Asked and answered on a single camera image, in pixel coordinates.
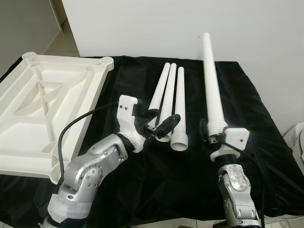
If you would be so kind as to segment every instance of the tiled floor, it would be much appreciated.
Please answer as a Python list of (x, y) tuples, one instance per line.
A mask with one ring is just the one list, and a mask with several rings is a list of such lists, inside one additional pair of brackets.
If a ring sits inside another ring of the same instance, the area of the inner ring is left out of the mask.
[[(63, 24), (63, 31), (63, 36), (52, 45), (45, 55), (79, 57), (80, 55), (68, 21)], [(179, 226), (188, 226), (191, 228), (212, 228), (212, 225), (217, 222), (219, 221), (199, 221), (189, 218), (178, 218), (134, 226), (133, 228), (178, 228)], [(0, 228), (11, 227), (0, 222)], [(266, 228), (304, 228), (304, 217), (271, 223), (266, 225)]]
[[(220, 221), (199, 221), (188, 218), (178, 218), (134, 226), (133, 228), (178, 228), (179, 226), (188, 226), (191, 228), (212, 228), (213, 224), (218, 222)], [(266, 228), (304, 228), (304, 217), (267, 224)]]

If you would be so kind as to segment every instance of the robotic arm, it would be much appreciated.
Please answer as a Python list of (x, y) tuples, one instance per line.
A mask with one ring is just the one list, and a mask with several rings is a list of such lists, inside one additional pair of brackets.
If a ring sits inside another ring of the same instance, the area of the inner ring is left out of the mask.
[(58, 194), (51, 197), (47, 208), (50, 216), (44, 220), (43, 228), (82, 227), (104, 178), (128, 159), (129, 152), (143, 149), (145, 138), (142, 135), (162, 138), (181, 119), (176, 114), (158, 127), (149, 126), (147, 123), (157, 116), (158, 110), (148, 110), (136, 120), (133, 111), (137, 102), (134, 97), (120, 96), (117, 111), (120, 132), (97, 142), (86, 154), (69, 163)]
[(210, 143), (221, 143), (221, 148), (210, 155), (218, 169), (218, 187), (224, 200), (226, 221), (214, 228), (261, 227), (257, 210), (250, 196), (250, 181), (237, 158), (246, 147), (249, 131), (229, 128), (224, 120), (219, 85), (213, 59), (209, 33), (203, 36), (204, 75), (208, 111), (208, 137)]
[[(224, 200), (226, 221), (214, 228), (260, 228), (261, 223), (250, 197), (250, 182), (241, 165), (237, 164), (238, 151), (246, 147), (249, 131), (229, 128), (224, 120), (222, 103), (213, 60), (209, 34), (204, 34), (204, 72), (208, 111), (208, 139), (221, 143), (221, 148), (210, 155), (219, 166), (218, 187)], [(148, 110), (137, 121), (133, 115), (137, 99), (122, 95), (119, 99), (117, 120), (118, 134), (111, 134), (93, 145), (86, 154), (73, 159), (64, 173), (64, 182), (58, 194), (53, 194), (48, 206), (50, 216), (43, 228), (80, 228), (89, 215), (98, 187), (104, 178), (128, 159), (128, 153), (140, 152), (144, 135), (166, 136), (180, 121), (178, 114), (168, 117), (158, 127), (148, 123), (158, 110)]]

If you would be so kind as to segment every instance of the white plastic tube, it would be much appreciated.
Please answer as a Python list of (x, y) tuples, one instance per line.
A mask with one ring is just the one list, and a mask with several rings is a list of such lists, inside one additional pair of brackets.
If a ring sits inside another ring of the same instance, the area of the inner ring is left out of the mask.
[(185, 114), (185, 81), (184, 68), (179, 67), (177, 72), (175, 114), (180, 115), (180, 122), (174, 128), (171, 137), (171, 148), (175, 151), (184, 151), (188, 148), (188, 137), (186, 135), (186, 114)]
[[(162, 95), (163, 91), (165, 90), (168, 74), (169, 74), (169, 69), (170, 69), (170, 63), (165, 63), (165, 66), (163, 67), (161, 77), (158, 80), (154, 95), (152, 97), (149, 109), (159, 109), (161, 106), (162, 102)], [(155, 127), (156, 123), (156, 118), (155, 117), (153, 120), (150, 121), (149, 125)]]
[(204, 77), (208, 112), (209, 136), (222, 133), (227, 123), (224, 120), (219, 84), (210, 41), (210, 34), (203, 35)]
[[(161, 107), (161, 115), (159, 125), (172, 115), (172, 106), (173, 106), (173, 96), (174, 96), (174, 84), (175, 84), (175, 74), (176, 74), (176, 64), (172, 63), (169, 71), (168, 82), (166, 86), (165, 96), (163, 99)], [(155, 137), (160, 142), (168, 142), (171, 138), (171, 132), (165, 137), (159, 139)]]

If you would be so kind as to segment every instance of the black cloth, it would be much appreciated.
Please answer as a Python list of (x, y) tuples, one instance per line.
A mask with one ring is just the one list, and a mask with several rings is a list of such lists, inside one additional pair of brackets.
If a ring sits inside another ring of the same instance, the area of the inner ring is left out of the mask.
[[(141, 100), (147, 110), (166, 62), (185, 69), (186, 126), (189, 148), (177, 152), (169, 143), (145, 142), (144, 150), (110, 173), (99, 187), (88, 227), (122, 227), (186, 217), (223, 219), (217, 166), (203, 148), (199, 122), (207, 118), (203, 64), (198, 60), (154, 57), (115, 57), (97, 106), (118, 101), (120, 95)], [(224, 116), (231, 126), (250, 131), (245, 152), (261, 165), (266, 179), (265, 214), (304, 214), (304, 176), (270, 114), (237, 62), (217, 62)], [(119, 131), (117, 108), (94, 114), (81, 152)], [(261, 176), (241, 156), (239, 163), (251, 181), (251, 196), (261, 205)], [(22, 227), (42, 222), (55, 186), (48, 179), (0, 176), (0, 221)]]

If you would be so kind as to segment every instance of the white plastic tray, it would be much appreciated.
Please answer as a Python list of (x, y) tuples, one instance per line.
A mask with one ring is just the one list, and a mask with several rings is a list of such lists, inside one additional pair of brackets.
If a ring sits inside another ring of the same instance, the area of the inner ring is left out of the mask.
[[(60, 178), (57, 140), (63, 128), (96, 106), (110, 57), (36, 55), (28, 52), (0, 83), (0, 174)], [(65, 164), (78, 155), (90, 117), (63, 139)]]

